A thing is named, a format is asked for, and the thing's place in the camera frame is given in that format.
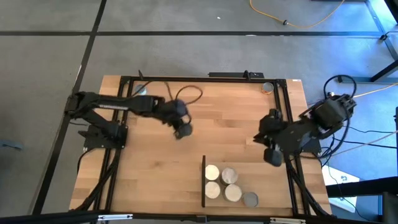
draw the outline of wooden tabletop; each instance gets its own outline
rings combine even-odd
[[[120,76],[105,76],[99,91],[116,95]],[[259,120],[270,108],[275,108],[274,95],[261,93],[260,83],[169,82],[172,93],[189,84],[199,86],[203,96],[188,105],[192,115],[193,134],[176,141],[173,129],[152,118],[140,118],[129,113],[126,147],[122,150],[111,211],[129,213],[173,213],[208,215],[278,215],[291,216],[289,185],[285,166],[273,167],[262,159],[264,146],[252,141]],[[307,109],[302,82],[287,80],[294,119]],[[163,82],[147,86],[148,95],[169,99]],[[184,101],[198,96],[193,88],[181,92]],[[111,119],[112,110],[96,110]],[[225,163],[240,167],[246,177],[256,179],[249,186],[259,196],[256,208],[201,207],[201,160],[207,164]],[[70,208],[79,206],[98,182],[104,150],[87,154],[81,161]],[[314,159],[302,159],[305,183],[315,200],[331,212],[320,164]],[[299,189],[298,208],[303,212]],[[107,186],[101,208],[104,208]]]

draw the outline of wire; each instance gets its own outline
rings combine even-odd
[[[345,108],[345,113],[346,113],[346,117],[347,117],[347,126],[349,126],[349,122],[350,122],[350,118],[348,116],[348,110]],[[344,139],[347,137],[348,134],[348,128],[346,128],[344,130],[343,136],[341,137],[341,140],[344,141]],[[333,153],[335,153],[343,144],[343,141],[340,141],[337,146],[334,149],[330,149],[329,153],[323,154],[322,156],[320,156],[320,159],[326,158],[326,157],[330,157]]]
[[[373,131],[373,130],[370,130],[370,131],[361,131],[361,130],[358,130],[358,129],[353,128],[353,127],[348,127],[348,128],[351,128],[351,129],[353,129],[353,130],[355,130],[355,131],[359,131],[359,132],[361,132],[361,133],[370,133],[370,132],[372,132],[372,133],[386,133],[386,134],[392,133],[392,131]]]
[[[357,98],[357,97],[360,97],[360,96],[364,96],[364,95],[368,95],[368,94],[371,94],[371,93],[375,93],[377,91],[385,90],[385,89],[388,89],[390,87],[393,87],[394,85],[398,85],[398,83],[393,83],[393,84],[391,84],[389,86],[386,86],[386,87],[383,87],[383,88],[380,88],[380,89],[377,89],[377,90],[372,90],[372,91],[369,91],[369,92],[366,92],[366,93],[362,93],[362,94],[356,95],[356,96],[354,96],[354,98]]]
[[[80,170],[80,163],[81,163],[81,159],[85,156],[85,154],[91,152],[92,149],[87,149],[87,151],[85,151],[80,157],[79,160],[77,162],[77,174],[79,174],[79,170]]]
[[[192,104],[192,103],[198,101],[198,100],[201,98],[201,96],[203,96],[203,90],[202,90],[201,88],[199,88],[198,86],[195,86],[195,85],[187,85],[187,86],[182,87],[182,88],[177,92],[177,94],[175,95],[175,99],[178,98],[178,95],[181,93],[182,90],[187,89],[187,88],[195,88],[195,89],[199,90],[199,91],[200,91],[200,95],[199,95],[196,99],[194,99],[194,100],[192,100],[192,101],[190,101],[190,102],[188,102],[188,103],[185,103],[186,105],[190,105],[190,104]]]
[[[341,192],[341,188],[340,188],[340,185],[339,185],[338,181],[337,181],[337,180],[331,175],[331,173],[330,173],[329,162],[327,162],[327,164],[328,164],[329,176],[330,176],[333,180],[335,180],[336,185],[337,185],[337,187],[338,187],[338,190],[340,191],[340,195],[343,195],[343,193]],[[365,220],[371,222],[371,220],[368,220],[367,218],[363,217],[363,216],[359,213],[358,209],[356,209],[356,207],[355,207],[354,204],[352,204],[352,203],[351,203],[349,200],[347,200],[346,198],[344,198],[344,197],[342,197],[342,198],[343,198],[344,200],[346,200],[350,205],[352,205],[352,206],[355,208],[356,213],[357,213],[361,218],[363,218],[363,219],[365,219]]]
[[[346,143],[352,143],[352,144],[365,144],[365,142],[353,142],[353,141],[343,141]],[[389,148],[389,149],[396,149],[396,147],[394,146],[382,146],[382,145],[378,145],[378,144],[368,144],[368,146],[376,146],[376,147],[385,147],[385,148]]]
[[[148,84],[150,84],[150,83],[152,83],[152,82],[153,82],[153,81],[148,81],[147,83],[143,84],[143,85],[142,85],[137,91],[135,91],[130,97],[133,97],[133,96],[137,95],[141,90],[143,90]],[[170,89],[169,83],[168,83],[168,82],[164,82],[164,84],[165,84],[166,87],[167,87],[167,92],[168,92],[168,94],[169,94],[170,99],[171,99],[171,100],[174,100],[173,95],[172,95],[172,91],[171,91],[171,89]],[[179,91],[178,91],[177,94],[175,95],[175,99],[177,99],[177,98],[178,98],[178,95],[181,93],[181,91],[184,90],[184,89],[186,89],[186,88],[195,88],[195,89],[197,89],[197,90],[200,91],[200,95],[199,95],[196,99],[192,100],[191,102],[185,103],[186,105],[190,105],[190,104],[192,104],[192,103],[198,101],[198,100],[203,96],[203,90],[202,90],[199,86],[187,85],[187,86],[184,86],[184,87],[182,87],[181,89],[179,89]]]
[[[289,25],[289,26],[296,27],[296,28],[299,28],[299,29],[309,29],[309,28],[311,28],[311,27],[315,27],[315,26],[321,24],[322,22],[324,22],[325,20],[327,20],[331,15],[333,15],[333,13],[335,13],[336,10],[345,2],[345,0],[342,0],[342,1],[340,2],[340,4],[339,4],[337,7],[335,7],[335,9],[332,10],[332,12],[329,13],[329,15],[327,15],[326,17],[324,17],[322,20],[320,20],[320,21],[318,21],[318,22],[316,22],[316,23],[314,23],[314,24],[312,24],[312,25],[309,25],[309,26],[298,26],[298,25],[294,25],[294,24],[291,24],[291,23],[287,22],[287,20],[284,20],[284,21],[283,21],[282,19],[279,19],[278,17],[272,16],[272,15],[270,15],[270,14],[267,14],[267,13],[265,13],[265,12],[262,12],[262,11],[256,9],[256,8],[253,6],[252,0],[249,0],[249,1],[250,1],[250,7],[251,7],[254,11],[256,11],[256,12],[258,12],[258,13],[264,15],[264,16],[273,18],[273,19],[275,19],[276,21],[279,21],[279,22],[283,23],[283,25]]]
[[[369,144],[372,144],[372,143],[374,143],[374,142],[377,142],[377,141],[380,141],[380,140],[382,140],[382,139],[385,139],[385,138],[387,138],[387,137],[389,137],[389,136],[392,136],[392,135],[395,134],[395,133],[398,133],[398,130],[397,130],[397,131],[394,131],[393,133],[390,133],[390,134],[388,134],[388,135],[386,135],[386,136],[384,136],[384,137],[381,137],[381,138],[379,138],[379,139],[376,139],[376,140],[374,140],[374,141],[371,141],[371,142],[362,144],[362,145],[360,145],[360,146],[352,147],[351,149],[347,149],[347,150],[341,151],[341,152],[336,153],[336,154],[334,154],[334,155],[332,155],[332,156],[337,156],[338,154],[342,154],[342,153],[351,151],[351,150],[353,150],[353,149],[357,149],[357,148],[362,147],[362,146],[367,146],[367,145],[369,145]]]
[[[355,95],[355,93],[356,93],[356,81],[354,80],[354,78],[351,77],[351,76],[349,76],[349,75],[335,75],[335,76],[330,77],[330,78],[325,82],[325,84],[324,84],[324,86],[323,86],[323,95],[324,95],[325,99],[327,99],[327,97],[328,97],[327,94],[326,94],[326,86],[327,86],[327,84],[328,84],[332,79],[334,79],[334,78],[339,78],[339,77],[346,77],[346,78],[349,78],[351,81],[353,81],[353,83],[354,83],[354,90],[353,90],[353,93],[351,94],[351,98],[354,97],[354,95]]]
[[[78,126],[89,126],[89,124],[75,123],[75,122],[73,122],[73,121],[69,121],[69,123],[70,123],[70,124],[73,124],[73,125],[78,125]]]

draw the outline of concrete floor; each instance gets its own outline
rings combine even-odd
[[[261,10],[296,24],[311,24],[337,2],[253,0]],[[0,30],[91,30],[100,0],[0,0]],[[372,1],[387,29],[394,19],[383,1]],[[298,30],[249,8],[244,0],[108,1],[100,30]],[[377,31],[364,3],[344,3],[312,31]],[[22,151],[0,150],[0,216],[24,215],[42,175],[75,81],[87,37],[0,37],[0,139],[23,143]],[[308,102],[322,97],[324,82],[337,74],[371,76],[393,61],[377,39],[343,37],[97,37],[81,90],[98,91],[103,75],[205,77],[208,72],[264,72],[269,78],[303,80]],[[384,85],[359,85],[357,93]],[[331,83],[330,91],[351,92]],[[356,99],[352,127],[395,130],[398,87]],[[68,209],[81,154],[81,128],[70,126],[44,212]],[[347,139],[379,134],[350,130]],[[395,138],[380,144],[395,146]],[[342,149],[352,147],[344,144]],[[362,147],[336,156],[330,165],[362,179],[397,175],[393,149]],[[373,218],[374,199],[360,198],[358,210]],[[333,209],[342,217],[357,218]]]

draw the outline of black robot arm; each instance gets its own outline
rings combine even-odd
[[[65,112],[72,118],[89,122],[87,131],[79,131],[86,138],[87,148],[123,148],[126,142],[127,126],[117,121],[108,121],[94,111],[95,108],[130,111],[138,116],[155,118],[174,128],[177,139],[192,133],[190,122],[183,117],[190,115],[182,100],[165,101],[161,96],[117,97],[79,92],[69,97]]]
[[[283,121],[282,113],[271,109],[260,120],[259,133],[254,141],[264,144],[264,160],[274,166],[282,163],[282,154],[297,152],[318,153],[319,148],[306,147],[310,141],[325,139],[343,127],[343,122],[353,115],[355,101],[349,95],[335,95],[321,100],[293,123]]]

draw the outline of small round object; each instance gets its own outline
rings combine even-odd
[[[261,91],[265,94],[271,94],[274,91],[274,85],[272,83],[266,82],[262,84]]]
[[[220,186],[214,181],[209,181],[205,185],[205,195],[210,199],[217,198],[220,195],[220,192]]]
[[[229,184],[223,192],[224,198],[230,202],[238,202],[242,198],[242,190],[239,186]]]
[[[237,180],[238,173],[230,167],[225,168],[221,173],[220,182],[224,185],[235,184]]]
[[[259,205],[259,197],[254,192],[248,192],[243,195],[243,203],[247,207],[254,208]]]
[[[220,171],[218,170],[217,166],[214,165],[207,165],[205,169],[205,177],[208,180],[216,180],[220,175]]]
[[[136,91],[138,91],[140,88],[142,88],[143,87],[143,85],[137,85],[135,88],[134,88],[134,92],[136,92]],[[146,87],[144,87],[142,90],[140,90],[138,93],[137,93],[137,95],[146,95],[147,94],[147,88]]]

